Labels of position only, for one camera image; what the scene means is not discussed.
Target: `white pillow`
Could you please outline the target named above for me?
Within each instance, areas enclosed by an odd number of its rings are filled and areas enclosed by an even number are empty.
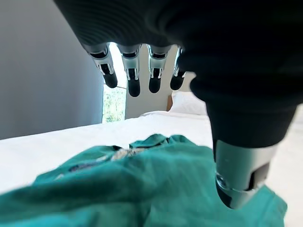
[[[192,92],[173,91],[171,113],[207,115],[205,102]]]

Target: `window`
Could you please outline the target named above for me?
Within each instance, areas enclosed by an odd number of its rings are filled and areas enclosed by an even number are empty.
[[[109,45],[112,54],[114,69],[118,79],[116,88],[103,87],[102,123],[117,122],[125,119],[125,103],[127,78],[121,58],[121,53],[115,43]]]

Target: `green cloth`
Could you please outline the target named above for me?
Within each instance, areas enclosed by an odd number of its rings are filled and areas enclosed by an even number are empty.
[[[179,135],[152,135],[129,150],[93,147],[0,196],[0,226],[284,226],[287,205],[274,192],[264,186],[231,210],[217,195],[214,173],[212,150]]]

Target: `white mattress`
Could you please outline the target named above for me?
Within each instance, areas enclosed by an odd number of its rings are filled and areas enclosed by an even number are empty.
[[[0,193],[30,184],[40,173],[95,145],[128,144],[161,133],[181,134],[212,147],[207,116],[150,112],[123,122],[97,124],[32,136],[0,140]],[[296,122],[281,142],[267,185],[288,203],[286,226],[301,226],[303,204],[303,122]]]

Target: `white bed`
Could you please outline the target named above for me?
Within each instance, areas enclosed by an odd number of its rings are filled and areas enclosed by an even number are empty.
[[[286,226],[301,226],[303,211],[303,123],[294,123],[272,162],[267,185],[288,203]],[[154,133],[182,134],[212,147],[207,116],[150,112],[123,122],[98,124],[0,141],[0,192],[30,184],[35,177],[95,145],[128,147]]]

